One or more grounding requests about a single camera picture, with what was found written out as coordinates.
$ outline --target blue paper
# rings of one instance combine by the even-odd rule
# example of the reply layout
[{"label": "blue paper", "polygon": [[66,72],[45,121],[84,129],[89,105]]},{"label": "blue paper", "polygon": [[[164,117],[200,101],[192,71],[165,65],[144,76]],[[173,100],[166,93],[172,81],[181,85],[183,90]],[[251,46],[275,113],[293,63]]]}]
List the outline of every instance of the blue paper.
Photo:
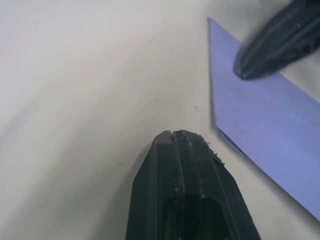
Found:
[{"label": "blue paper", "polygon": [[278,73],[239,79],[233,65],[241,44],[209,24],[216,126],[320,220],[320,104]]}]

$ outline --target white table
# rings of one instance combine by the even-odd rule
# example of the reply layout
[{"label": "white table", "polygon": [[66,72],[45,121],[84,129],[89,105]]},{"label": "white table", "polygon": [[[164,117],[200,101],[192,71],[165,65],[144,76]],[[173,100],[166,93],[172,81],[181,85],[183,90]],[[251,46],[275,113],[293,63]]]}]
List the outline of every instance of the white table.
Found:
[{"label": "white table", "polygon": [[[213,127],[210,16],[244,41],[287,1],[55,0],[0,6],[0,239],[123,240],[153,138],[200,133],[263,240],[319,223]],[[320,101],[319,53],[286,77]]]}]

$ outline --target black plastic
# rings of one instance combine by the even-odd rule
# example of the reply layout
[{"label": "black plastic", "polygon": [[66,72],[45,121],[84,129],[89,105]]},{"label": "black plastic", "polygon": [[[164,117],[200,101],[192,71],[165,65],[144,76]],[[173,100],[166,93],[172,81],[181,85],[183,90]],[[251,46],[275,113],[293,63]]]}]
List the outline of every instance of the black plastic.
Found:
[{"label": "black plastic", "polygon": [[320,1],[290,3],[242,49],[235,73],[244,80],[273,74],[320,47]]},{"label": "black plastic", "polygon": [[131,193],[126,240],[259,240],[234,178],[195,133],[164,131]]}]

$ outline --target purple paper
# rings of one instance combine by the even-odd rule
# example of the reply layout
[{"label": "purple paper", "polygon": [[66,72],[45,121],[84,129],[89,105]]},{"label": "purple paper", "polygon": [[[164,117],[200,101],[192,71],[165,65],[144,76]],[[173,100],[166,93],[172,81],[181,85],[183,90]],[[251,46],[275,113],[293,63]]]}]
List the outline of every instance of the purple paper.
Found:
[{"label": "purple paper", "polygon": [[320,220],[320,105],[281,74],[233,73],[241,44],[212,19],[210,60],[216,126]]}]

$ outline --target white surface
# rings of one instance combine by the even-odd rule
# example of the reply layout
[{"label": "white surface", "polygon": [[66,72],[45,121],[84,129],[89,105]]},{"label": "white surface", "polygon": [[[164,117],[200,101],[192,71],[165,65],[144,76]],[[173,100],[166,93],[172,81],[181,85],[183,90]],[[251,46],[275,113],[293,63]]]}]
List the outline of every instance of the white surface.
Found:
[{"label": "white surface", "polygon": [[[285,2],[2,2],[0,239],[124,239],[139,163],[179,129],[211,142],[263,240],[319,239],[318,222],[211,123],[206,17],[244,40]],[[319,100],[317,59],[285,75]]]}]

